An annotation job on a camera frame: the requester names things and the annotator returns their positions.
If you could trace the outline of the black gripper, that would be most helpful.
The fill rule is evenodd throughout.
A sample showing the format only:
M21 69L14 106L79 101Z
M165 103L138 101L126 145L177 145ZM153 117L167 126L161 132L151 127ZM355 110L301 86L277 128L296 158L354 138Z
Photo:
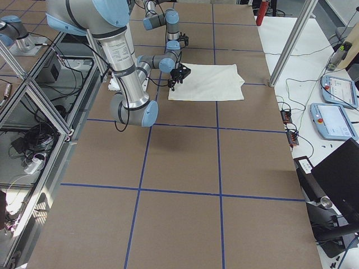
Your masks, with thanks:
M168 80L168 87L171 91L174 91L176 83L182 84L185 76L179 74L179 68L171 70L170 74L171 78Z
M185 48L189 44L189 37L185 33L180 33L177 41L179 42L181 48Z

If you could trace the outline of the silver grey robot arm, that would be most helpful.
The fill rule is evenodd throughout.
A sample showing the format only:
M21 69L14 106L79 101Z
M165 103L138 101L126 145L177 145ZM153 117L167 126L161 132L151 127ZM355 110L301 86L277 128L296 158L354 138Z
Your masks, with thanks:
M165 1L142 2L145 10L145 18L143 19L144 28L146 30L153 30L164 26L165 44L169 41L177 41L181 49L185 48L189 44L189 37L179 29L179 14L173 8L163 10L160 4L164 2Z
M111 100L111 114L124 125L151 127L158 116L158 104L143 89L150 71L158 69L170 74L166 86L173 89L182 83L191 70L181 63L182 49L188 36L180 32L178 12L172 8L157 13L160 1L144 1L144 28L166 26L165 51L162 55L134 58L131 38L126 36L130 21L127 1L48 1L48 25L67 34L85 36L90 33L100 42L105 62L119 84L120 92Z

